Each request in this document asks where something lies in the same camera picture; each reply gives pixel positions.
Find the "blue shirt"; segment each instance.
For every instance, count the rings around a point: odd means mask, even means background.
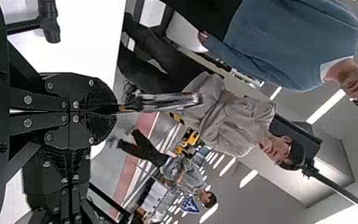
[[[358,19],[339,0],[243,0],[224,40],[204,43],[239,71],[292,91],[321,86],[321,64],[357,45]]]

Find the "ceiling light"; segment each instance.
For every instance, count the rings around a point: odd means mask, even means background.
[[[213,158],[211,159],[211,161],[209,162],[209,164],[211,165],[213,162],[214,162],[214,160],[216,160],[216,158],[219,156],[219,153],[216,153],[214,156],[213,156]]]
[[[206,219],[208,219],[213,213],[217,211],[219,207],[219,203],[215,204],[211,209],[209,209],[200,219],[200,223],[203,223]]]
[[[208,155],[209,158],[207,158],[206,161],[209,161],[212,158],[213,155],[214,155],[214,152],[209,153],[209,155]]]
[[[345,91],[337,91],[326,103],[324,103],[319,109],[315,111],[308,119],[307,123],[314,124],[319,118],[321,118],[327,111],[329,111],[336,103],[338,103],[345,96]]]
[[[216,169],[216,167],[220,164],[220,162],[225,158],[225,154],[223,154],[219,160],[214,164],[213,169]]]
[[[182,197],[179,199],[179,203],[181,203],[184,198],[185,198],[185,196],[182,196]]]
[[[228,164],[226,165],[226,167],[223,168],[223,170],[220,172],[220,175],[219,175],[219,176],[224,175],[224,174],[228,171],[228,169],[235,163],[236,160],[237,160],[237,159],[236,159],[235,157],[233,157],[232,160],[228,162]]]
[[[167,222],[165,224],[170,224],[172,221],[172,217],[168,218]]]
[[[278,87],[277,90],[272,93],[272,95],[269,97],[270,100],[274,100],[275,97],[277,97],[277,95],[279,94],[279,92],[282,90],[282,87]]]
[[[257,176],[257,174],[258,174],[258,172],[256,170],[253,170],[246,177],[244,177],[240,183],[240,189],[245,187],[245,185],[247,185],[253,178],[255,178]]]
[[[175,213],[174,213],[174,214],[175,214],[175,215],[177,215],[177,214],[180,212],[180,209],[181,209],[181,208],[180,208],[180,207],[178,207],[178,208],[176,209],[176,211],[175,211]]]

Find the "man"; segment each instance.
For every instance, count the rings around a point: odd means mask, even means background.
[[[137,146],[119,140],[117,147],[134,157],[152,162],[168,180],[166,184],[171,187],[177,186],[185,190],[186,193],[197,195],[206,208],[211,208],[216,204],[216,196],[205,190],[206,184],[202,180],[203,176],[192,161],[160,153],[139,130],[134,130],[132,136]]]
[[[287,158],[292,139],[269,132],[275,115],[273,102],[238,97],[227,91],[219,75],[211,75],[207,68],[158,39],[128,14],[123,29],[167,74],[141,61],[123,45],[117,60],[121,73],[147,93],[202,93],[203,106],[189,108],[182,116],[208,146],[234,157],[244,157],[253,148],[260,148],[277,163],[290,162]]]
[[[358,19],[339,0],[161,0],[241,72],[292,91],[335,81],[358,105]]]

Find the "beige jacket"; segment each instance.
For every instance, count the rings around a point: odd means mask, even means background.
[[[183,92],[205,95],[203,106],[182,112],[185,124],[200,132],[207,145],[234,157],[244,157],[258,147],[275,115],[273,102],[237,97],[217,74],[201,73]]]

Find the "black pants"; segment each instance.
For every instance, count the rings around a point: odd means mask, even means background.
[[[170,158],[170,156],[162,154],[156,150],[152,143],[139,130],[133,131],[132,136],[138,146],[119,140],[117,147],[123,149],[134,157],[150,161],[157,167],[163,166]]]
[[[223,40],[242,0],[160,0],[201,31]]]
[[[123,31],[134,39],[137,47],[149,53],[167,72],[165,74],[151,63],[140,60],[135,53],[120,44],[118,68],[127,79],[146,93],[180,92],[194,77],[208,71],[203,65],[159,39],[142,24],[125,20]]]

